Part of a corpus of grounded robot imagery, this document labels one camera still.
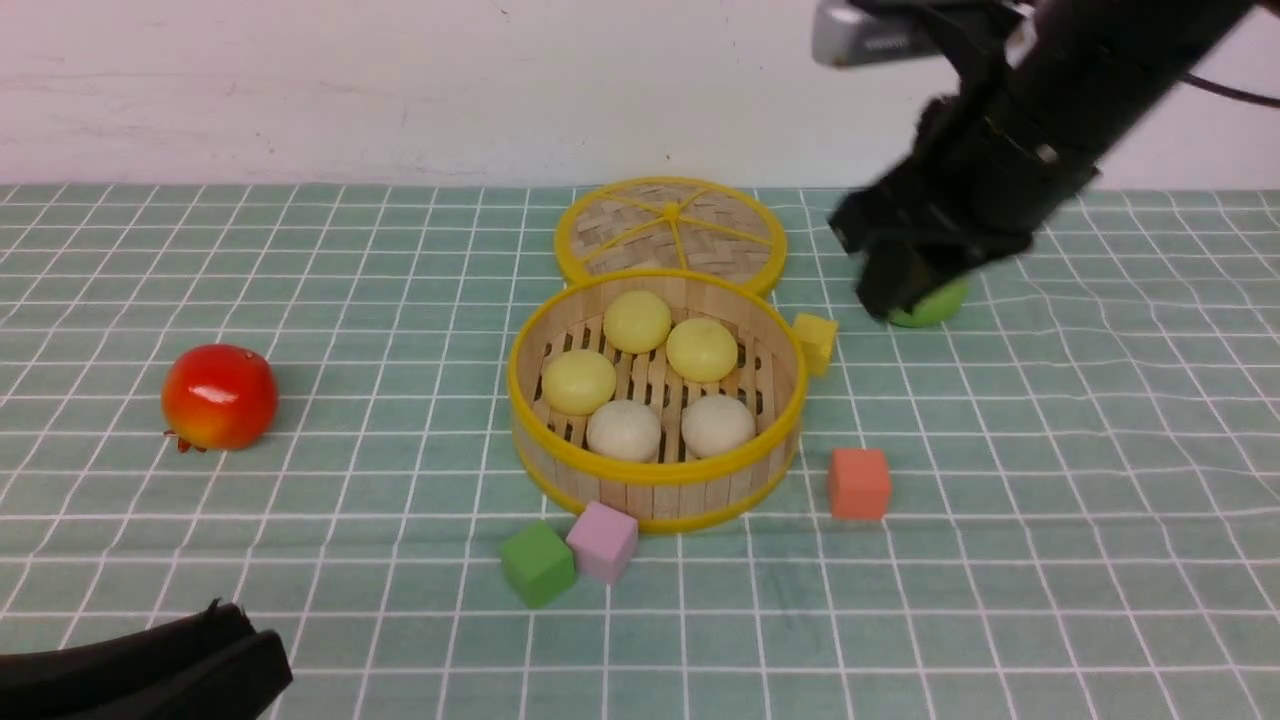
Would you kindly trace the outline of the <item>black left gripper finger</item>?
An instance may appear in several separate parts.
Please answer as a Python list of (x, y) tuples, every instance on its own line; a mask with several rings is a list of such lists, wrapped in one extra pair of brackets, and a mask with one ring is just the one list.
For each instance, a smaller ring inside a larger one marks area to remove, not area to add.
[(4, 719), (257, 719), (294, 675), (236, 603), (69, 650), (1, 659)]

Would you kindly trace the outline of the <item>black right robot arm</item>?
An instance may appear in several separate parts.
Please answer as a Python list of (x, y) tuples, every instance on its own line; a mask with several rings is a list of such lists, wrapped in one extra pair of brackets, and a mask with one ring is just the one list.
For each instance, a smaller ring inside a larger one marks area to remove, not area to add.
[(855, 68), (940, 55), (910, 151), (846, 195), (829, 228), (865, 263), (882, 322), (1025, 252), (1129, 131), (1254, 8), (1252, 1), (822, 1), (812, 55)]

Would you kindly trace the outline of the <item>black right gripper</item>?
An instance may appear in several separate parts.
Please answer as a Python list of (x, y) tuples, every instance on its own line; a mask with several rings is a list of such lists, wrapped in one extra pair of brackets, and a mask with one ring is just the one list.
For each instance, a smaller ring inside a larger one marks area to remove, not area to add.
[[(933, 97), (910, 152), (855, 191), (829, 223), (865, 250), (856, 296), (887, 322), (979, 269), (1030, 250), (1032, 233), (1097, 177), (1097, 60), (954, 61), (957, 90)], [(914, 240), (915, 246), (881, 240)]]

